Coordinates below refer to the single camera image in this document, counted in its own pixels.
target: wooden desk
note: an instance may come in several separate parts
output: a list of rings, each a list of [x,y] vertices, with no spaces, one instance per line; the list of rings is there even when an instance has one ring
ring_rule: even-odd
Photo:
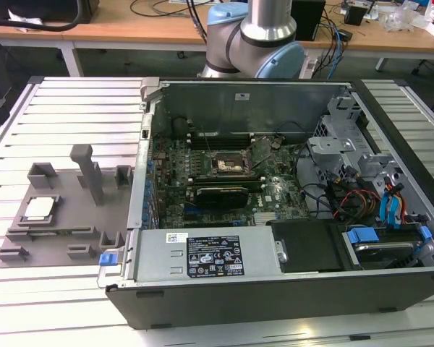
[[[22,33],[14,28],[0,27],[0,42],[6,46],[56,47],[61,49],[71,76],[83,76],[77,58],[77,48],[138,49],[159,51],[205,51],[205,45],[189,18],[141,17],[130,11],[132,0],[100,0],[93,21],[81,24],[64,33],[30,31]],[[346,55],[398,58],[434,59],[434,37],[424,30],[415,28],[413,33],[386,33],[379,22],[363,21],[359,27],[345,25],[344,18],[329,12],[332,4],[339,0],[328,0],[326,7],[330,18],[339,26],[352,32]],[[160,4],[163,11],[184,8],[178,4]],[[207,22],[209,6],[197,8],[201,21]],[[135,10],[154,14],[148,0],[139,0]],[[331,38],[321,28],[313,42],[302,42],[306,48],[305,69],[329,47]]]

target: black box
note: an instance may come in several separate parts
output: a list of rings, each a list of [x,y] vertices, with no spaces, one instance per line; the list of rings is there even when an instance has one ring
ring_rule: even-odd
[[[296,40],[314,41],[326,0],[293,0],[291,16],[296,20]]]
[[[89,23],[99,0],[82,1],[82,23]],[[72,22],[77,15],[76,0],[0,0],[0,19],[8,19],[8,9],[25,18]]]
[[[367,13],[368,8],[359,6],[349,6],[344,15],[344,23],[349,25],[361,25],[363,16]]]

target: floor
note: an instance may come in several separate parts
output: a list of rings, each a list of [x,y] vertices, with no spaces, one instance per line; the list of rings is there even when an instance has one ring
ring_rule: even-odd
[[[7,98],[11,108],[30,75],[67,76],[66,66],[53,48],[11,48],[3,51],[13,90]],[[101,51],[80,49],[80,61],[85,76],[162,76],[195,77],[205,63],[205,54],[186,52],[179,59],[176,52],[163,51]],[[434,61],[421,67],[417,76],[411,74],[418,61],[390,59],[383,72],[375,71],[376,59],[345,57],[334,79],[403,79],[426,104],[434,104]]]

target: blue tab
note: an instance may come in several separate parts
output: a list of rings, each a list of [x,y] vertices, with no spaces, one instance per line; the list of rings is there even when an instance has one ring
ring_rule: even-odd
[[[353,228],[351,231],[347,232],[349,240],[353,244],[358,244],[362,242],[378,242],[379,237],[376,234],[374,228]]]
[[[103,253],[98,261],[100,266],[115,266],[117,265],[117,254]]]
[[[396,213],[399,208],[399,199],[392,197],[391,206],[389,207],[388,214],[388,225],[393,226],[394,228],[400,228],[400,223],[396,221]]]
[[[422,226],[420,228],[420,233],[421,233],[421,236],[423,237],[423,239],[425,240],[425,242],[431,240],[433,237],[433,235],[431,234],[431,232],[427,226]]]
[[[359,238],[357,237],[357,234],[355,231],[347,231],[347,236],[349,237],[349,241],[351,244],[358,244]]]
[[[379,219],[381,219],[381,222],[386,221],[386,211],[388,207],[388,201],[389,201],[389,196],[387,194],[383,194],[381,205],[379,207]]]

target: blue cable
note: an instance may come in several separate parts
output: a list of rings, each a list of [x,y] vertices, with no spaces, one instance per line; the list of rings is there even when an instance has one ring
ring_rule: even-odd
[[[341,53],[340,53],[341,52],[341,37],[339,36],[339,31],[336,27],[334,27],[334,31],[336,34],[336,39],[338,41],[338,47],[336,49],[336,57],[334,58],[333,66],[331,67],[331,70],[328,74],[328,77],[326,77],[327,80],[329,80],[333,76],[334,72],[336,71],[336,67],[338,66],[338,63],[339,63],[339,57],[341,56]]]
[[[333,66],[331,67],[331,70],[328,73],[328,76],[326,77],[327,80],[329,80],[333,76],[333,73],[336,71],[336,67],[339,64],[339,57],[341,56],[341,46],[340,46],[341,36],[339,35],[339,31],[338,31],[338,28],[336,26],[326,25],[326,24],[323,24],[323,23],[321,23],[321,25],[323,27],[329,27],[330,29],[334,30],[334,33],[336,34],[336,40],[337,40],[337,43],[338,43],[338,45],[336,47],[336,51],[334,53]]]

